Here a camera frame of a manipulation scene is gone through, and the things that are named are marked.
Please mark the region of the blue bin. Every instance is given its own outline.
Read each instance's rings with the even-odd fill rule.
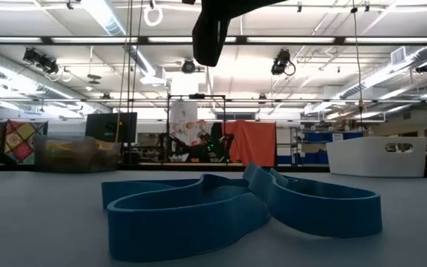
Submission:
[[[362,133],[344,133],[344,140],[363,137]]]
[[[332,134],[330,133],[305,133],[304,141],[306,142],[331,142]]]
[[[329,158],[327,157],[327,152],[317,153],[317,164],[329,164]]]
[[[294,154],[296,164],[317,164],[317,153],[306,153],[303,158],[301,154]]]

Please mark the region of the hanging ring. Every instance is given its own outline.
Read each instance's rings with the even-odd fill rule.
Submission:
[[[152,22],[149,19],[149,12],[154,11],[154,10],[158,12],[158,16],[157,16],[157,20],[154,21],[154,22]],[[144,14],[145,14],[146,25],[147,26],[151,26],[151,27],[159,25],[161,23],[161,21],[162,21],[162,18],[163,18],[162,9],[161,9],[161,7],[157,7],[155,1],[151,1],[150,2],[150,7],[146,7],[144,9]]]

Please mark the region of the colorful quilt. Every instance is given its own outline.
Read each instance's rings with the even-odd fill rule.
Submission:
[[[45,134],[47,134],[47,122],[8,120],[4,152],[19,164],[34,164],[33,137]]]

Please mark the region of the black monitor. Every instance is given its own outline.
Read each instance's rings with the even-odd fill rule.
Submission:
[[[118,142],[132,143],[136,141],[137,113],[120,113]],[[115,142],[117,113],[89,114],[85,136],[91,136],[104,142]]]

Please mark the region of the handle cutout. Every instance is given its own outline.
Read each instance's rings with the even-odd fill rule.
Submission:
[[[411,153],[413,145],[410,143],[388,143],[385,145],[385,151],[390,153]]]

